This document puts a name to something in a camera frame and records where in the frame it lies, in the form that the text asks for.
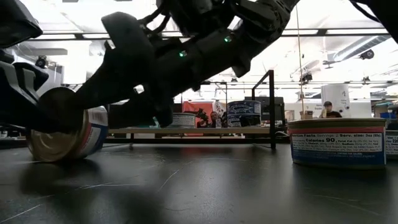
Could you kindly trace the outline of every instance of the dark floor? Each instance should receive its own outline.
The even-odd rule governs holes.
[[[107,147],[68,166],[2,150],[0,223],[398,223],[398,163],[303,167],[288,145]]]

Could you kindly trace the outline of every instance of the nutrition facts label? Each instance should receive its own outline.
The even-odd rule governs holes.
[[[386,136],[386,154],[398,155],[398,136]]]
[[[382,152],[382,136],[383,133],[292,134],[292,149],[324,152]]]

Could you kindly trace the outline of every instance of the person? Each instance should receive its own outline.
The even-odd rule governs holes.
[[[339,112],[333,111],[333,105],[330,101],[326,101],[323,106],[326,110],[326,118],[342,118]],[[322,113],[319,118],[325,118],[325,113]]]

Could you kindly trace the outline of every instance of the can lid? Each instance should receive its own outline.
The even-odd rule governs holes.
[[[66,159],[73,154],[73,150],[82,143],[84,138],[82,124],[84,111],[68,111],[63,103],[74,94],[73,90],[59,87],[53,88],[44,93],[39,99],[39,105],[43,106],[52,116],[60,121],[65,121],[73,125],[74,131],[65,133],[41,133],[30,130],[27,133],[29,149],[37,160],[44,162],[54,162]]]

